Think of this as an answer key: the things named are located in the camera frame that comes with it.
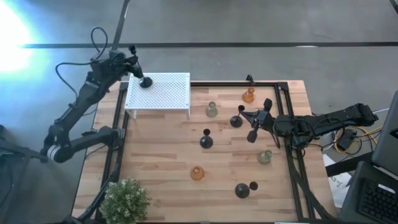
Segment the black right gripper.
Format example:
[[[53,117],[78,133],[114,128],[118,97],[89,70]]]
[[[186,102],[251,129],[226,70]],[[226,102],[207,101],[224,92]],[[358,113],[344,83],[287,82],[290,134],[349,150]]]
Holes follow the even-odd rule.
[[[270,110],[272,108],[272,100],[266,98],[264,101],[264,109],[257,111],[242,111],[242,116],[251,124],[252,130],[247,136],[247,140],[250,143],[254,143],[257,139],[257,132],[259,129],[268,131],[273,140],[275,141],[275,134],[272,130],[274,125],[274,118],[272,117]]]

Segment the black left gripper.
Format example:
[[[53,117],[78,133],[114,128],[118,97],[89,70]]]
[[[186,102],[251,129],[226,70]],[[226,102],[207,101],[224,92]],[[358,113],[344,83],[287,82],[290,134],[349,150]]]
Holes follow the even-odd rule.
[[[133,55],[128,57],[125,53],[120,51],[109,51],[109,59],[106,62],[105,74],[109,76],[123,76],[127,73],[132,73],[136,78],[143,78],[144,74],[142,68],[136,64],[138,56]]]

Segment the short black candlestick holder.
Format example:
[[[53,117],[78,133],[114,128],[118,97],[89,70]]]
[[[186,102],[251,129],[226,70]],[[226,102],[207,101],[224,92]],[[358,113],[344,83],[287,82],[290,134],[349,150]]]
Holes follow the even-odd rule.
[[[204,149],[209,149],[213,145],[213,139],[210,136],[211,131],[209,129],[203,130],[203,137],[200,139],[200,146]]]
[[[243,119],[242,117],[240,117],[241,112],[245,110],[245,106],[244,105],[239,105],[238,106],[238,114],[235,116],[232,116],[229,120],[230,125],[232,125],[232,127],[234,128],[239,128],[243,125]]]

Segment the amber ribbed glass candle holder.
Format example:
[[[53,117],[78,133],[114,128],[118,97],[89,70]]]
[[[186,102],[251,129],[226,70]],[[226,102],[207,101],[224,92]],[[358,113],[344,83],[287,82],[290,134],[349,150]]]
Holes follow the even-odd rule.
[[[242,100],[245,103],[252,103],[255,99],[254,92],[255,89],[253,87],[249,87],[248,90],[242,94]]]
[[[191,170],[190,170],[190,177],[193,180],[202,180],[202,178],[204,178],[205,176],[205,171],[202,167],[200,166],[194,166]]]

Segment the tall black candlestick holder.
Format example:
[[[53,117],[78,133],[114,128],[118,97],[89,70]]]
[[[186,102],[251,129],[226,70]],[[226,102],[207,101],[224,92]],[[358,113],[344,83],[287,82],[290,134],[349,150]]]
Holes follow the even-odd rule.
[[[130,53],[133,55],[137,54],[137,50],[136,50],[136,46],[135,45],[130,45],[129,46],[129,51]],[[131,65],[139,65],[141,67],[141,65],[139,64],[139,61],[137,61],[136,64],[131,64]],[[141,88],[149,88],[152,85],[152,79],[150,77],[143,77],[143,78],[139,78],[139,85]]]
[[[236,187],[235,187],[235,195],[238,198],[247,198],[249,197],[249,194],[251,191],[255,191],[258,189],[258,183],[255,181],[252,181],[249,183],[249,185],[245,184],[245,183],[239,183]]]

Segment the green ribbed glass candle holder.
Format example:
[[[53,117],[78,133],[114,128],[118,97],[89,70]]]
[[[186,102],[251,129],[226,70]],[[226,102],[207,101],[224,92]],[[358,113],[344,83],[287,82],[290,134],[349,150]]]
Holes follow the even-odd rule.
[[[218,115],[218,109],[214,101],[209,102],[208,107],[205,110],[207,117],[214,118]]]
[[[262,165],[269,164],[272,160],[273,152],[271,150],[265,150],[257,153],[257,161]]]

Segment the white perforated metal shelf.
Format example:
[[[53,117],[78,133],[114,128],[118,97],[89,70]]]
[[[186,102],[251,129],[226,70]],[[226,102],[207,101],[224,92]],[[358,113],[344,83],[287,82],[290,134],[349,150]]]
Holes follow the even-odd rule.
[[[140,79],[130,76],[124,109],[133,118],[140,110],[177,110],[190,117],[190,73],[145,73],[152,79],[148,88],[140,86]]]

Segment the black power adapter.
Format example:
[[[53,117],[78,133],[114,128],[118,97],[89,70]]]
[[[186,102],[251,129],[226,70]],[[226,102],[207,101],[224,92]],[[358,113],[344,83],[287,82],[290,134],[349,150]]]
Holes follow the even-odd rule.
[[[347,129],[342,137],[337,141],[336,148],[340,151],[346,151],[352,145],[354,139],[357,136],[357,131],[353,129]]]

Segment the black stand bar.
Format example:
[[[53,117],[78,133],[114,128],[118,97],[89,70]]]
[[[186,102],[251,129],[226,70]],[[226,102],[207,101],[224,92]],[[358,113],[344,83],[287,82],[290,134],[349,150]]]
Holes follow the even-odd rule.
[[[354,157],[348,160],[344,161],[339,161],[337,163],[334,163],[332,165],[328,165],[325,167],[326,173],[328,177],[333,177],[345,172],[350,172],[352,170],[355,170],[358,166],[359,162],[368,162],[371,163],[373,156],[373,152],[368,152],[365,154],[362,154],[358,157]]]

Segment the white paper sheet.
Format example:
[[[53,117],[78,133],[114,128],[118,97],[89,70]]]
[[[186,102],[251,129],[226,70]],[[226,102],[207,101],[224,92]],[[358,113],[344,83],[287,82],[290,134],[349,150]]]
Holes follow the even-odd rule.
[[[345,172],[328,178],[335,207],[341,208],[348,193],[352,175]]]

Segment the dark grey laptop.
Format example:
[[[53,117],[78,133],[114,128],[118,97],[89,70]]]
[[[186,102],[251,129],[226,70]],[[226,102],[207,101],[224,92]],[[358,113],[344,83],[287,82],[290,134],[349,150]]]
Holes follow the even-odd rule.
[[[338,219],[398,224],[398,90],[394,93],[369,162],[360,162]]]

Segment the small green potted plant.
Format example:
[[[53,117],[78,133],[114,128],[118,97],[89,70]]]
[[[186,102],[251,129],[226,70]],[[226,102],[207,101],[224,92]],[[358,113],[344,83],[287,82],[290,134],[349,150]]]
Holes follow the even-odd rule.
[[[147,220],[150,201],[138,180],[123,179],[108,185],[99,210],[106,224],[136,224]]]

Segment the black stand leg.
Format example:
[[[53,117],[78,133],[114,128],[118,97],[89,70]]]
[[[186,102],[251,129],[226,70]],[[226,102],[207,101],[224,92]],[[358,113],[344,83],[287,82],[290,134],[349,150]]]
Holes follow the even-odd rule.
[[[39,152],[32,150],[28,147],[19,146],[17,144],[11,143],[5,140],[3,134],[5,133],[5,127],[0,124],[0,151],[11,152],[14,154],[21,154],[29,158],[39,159],[41,162],[47,162],[48,158],[41,155]]]

